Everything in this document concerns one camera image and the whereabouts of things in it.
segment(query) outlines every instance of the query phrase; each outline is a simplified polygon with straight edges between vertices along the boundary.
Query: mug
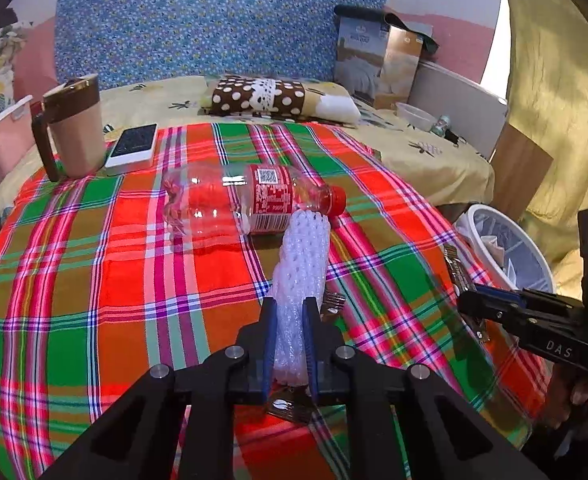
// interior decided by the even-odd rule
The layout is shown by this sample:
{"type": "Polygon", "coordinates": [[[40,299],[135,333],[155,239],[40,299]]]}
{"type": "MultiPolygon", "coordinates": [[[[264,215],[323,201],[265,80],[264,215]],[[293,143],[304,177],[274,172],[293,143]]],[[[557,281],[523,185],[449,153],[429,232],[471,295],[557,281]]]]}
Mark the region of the mug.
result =
{"type": "Polygon", "coordinates": [[[103,166],[105,141],[96,74],[70,79],[46,92],[42,111],[32,118],[32,134],[40,159],[48,178],[58,182],[60,174],[54,161],[48,126],[68,177],[81,178],[103,166]]]}

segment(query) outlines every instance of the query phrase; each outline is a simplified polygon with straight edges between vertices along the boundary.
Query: barcode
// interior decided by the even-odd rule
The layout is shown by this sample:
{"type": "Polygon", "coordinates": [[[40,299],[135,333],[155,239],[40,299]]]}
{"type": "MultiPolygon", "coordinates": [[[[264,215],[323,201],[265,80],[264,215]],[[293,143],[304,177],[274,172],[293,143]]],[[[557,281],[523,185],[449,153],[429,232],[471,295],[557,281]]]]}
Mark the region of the barcode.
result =
{"type": "Polygon", "coordinates": [[[253,214],[251,233],[281,233],[290,222],[290,214],[259,213],[253,214]]]}
{"type": "Polygon", "coordinates": [[[259,184],[278,184],[279,178],[276,175],[276,170],[258,170],[259,184]]]}

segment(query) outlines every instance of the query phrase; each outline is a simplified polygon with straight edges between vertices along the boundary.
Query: curtain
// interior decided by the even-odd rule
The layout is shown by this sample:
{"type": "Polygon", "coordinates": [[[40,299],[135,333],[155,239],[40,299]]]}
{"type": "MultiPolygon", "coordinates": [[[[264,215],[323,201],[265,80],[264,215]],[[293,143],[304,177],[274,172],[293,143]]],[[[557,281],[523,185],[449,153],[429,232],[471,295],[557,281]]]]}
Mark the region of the curtain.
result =
{"type": "Polygon", "coordinates": [[[571,0],[508,0],[508,122],[554,162],[521,220],[559,294],[581,297],[579,210],[588,208],[588,23],[571,0]]]}

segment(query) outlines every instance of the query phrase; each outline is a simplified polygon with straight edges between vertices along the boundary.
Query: white phone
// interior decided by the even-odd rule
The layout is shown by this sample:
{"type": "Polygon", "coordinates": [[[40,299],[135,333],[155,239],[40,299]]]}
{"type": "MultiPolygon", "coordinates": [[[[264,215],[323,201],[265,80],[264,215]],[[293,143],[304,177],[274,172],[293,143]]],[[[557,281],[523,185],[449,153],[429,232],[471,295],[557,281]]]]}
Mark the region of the white phone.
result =
{"type": "Polygon", "coordinates": [[[116,175],[149,168],[154,157],[157,131],[155,124],[124,130],[107,158],[106,173],[116,175]]]}

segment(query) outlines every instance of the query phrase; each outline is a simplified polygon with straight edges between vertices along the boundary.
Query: bottle label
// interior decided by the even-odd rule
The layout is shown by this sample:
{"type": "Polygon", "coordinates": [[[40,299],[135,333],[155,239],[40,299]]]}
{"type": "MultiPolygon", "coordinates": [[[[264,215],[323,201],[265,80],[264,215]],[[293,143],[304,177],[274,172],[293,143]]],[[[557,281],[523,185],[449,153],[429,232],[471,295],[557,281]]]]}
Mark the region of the bottle label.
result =
{"type": "Polygon", "coordinates": [[[293,210],[292,177],[283,166],[251,164],[252,214],[250,234],[282,233],[293,210]]]}

